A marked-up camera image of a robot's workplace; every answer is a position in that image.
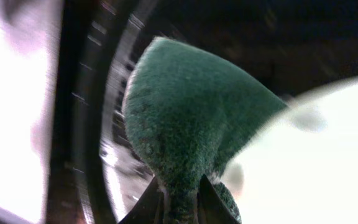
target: dark green knit material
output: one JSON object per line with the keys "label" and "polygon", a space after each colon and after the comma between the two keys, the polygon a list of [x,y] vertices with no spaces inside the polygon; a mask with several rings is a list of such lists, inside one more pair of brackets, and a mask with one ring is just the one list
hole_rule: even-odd
{"label": "dark green knit material", "polygon": [[203,174],[220,176],[256,130],[286,107],[232,63],[163,38],[145,51],[129,84],[127,137],[178,211],[189,210],[191,199],[183,197],[195,195]]}
{"label": "dark green knit material", "polygon": [[222,202],[225,204],[226,208],[229,210],[231,215],[241,223],[241,216],[239,208],[237,207],[233,196],[230,191],[226,188],[223,183],[214,185],[216,193],[220,196]]}

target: silver metal surface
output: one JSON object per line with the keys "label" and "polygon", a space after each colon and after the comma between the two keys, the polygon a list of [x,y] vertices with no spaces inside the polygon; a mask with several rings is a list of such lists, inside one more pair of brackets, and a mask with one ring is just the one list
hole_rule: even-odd
{"label": "silver metal surface", "polygon": [[0,1],[0,219],[8,223],[45,221],[62,6]]}

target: white round object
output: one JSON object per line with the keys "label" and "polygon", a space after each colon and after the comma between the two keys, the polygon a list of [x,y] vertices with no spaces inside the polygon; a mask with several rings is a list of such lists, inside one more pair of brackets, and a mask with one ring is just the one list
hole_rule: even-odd
{"label": "white round object", "polygon": [[289,106],[223,176],[229,189],[238,189],[228,180],[230,167],[238,173],[241,165],[242,187],[234,196],[242,222],[358,223],[358,78],[311,91]]}

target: white surface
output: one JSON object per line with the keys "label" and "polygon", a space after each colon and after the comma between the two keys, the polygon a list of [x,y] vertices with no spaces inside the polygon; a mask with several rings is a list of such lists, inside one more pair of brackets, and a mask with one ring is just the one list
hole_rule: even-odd
{"label": "white surface", "polygon": [[299,97],[233,164],[243,223],[358,223],[358,80]]}
{"label": "white surface", "polygon": [[0,208],[30,223],[44,221],[46,206],[60,35],[51,25],[52,16],[60,17],[56,6],[28,1],[12,24],[0,8]]}

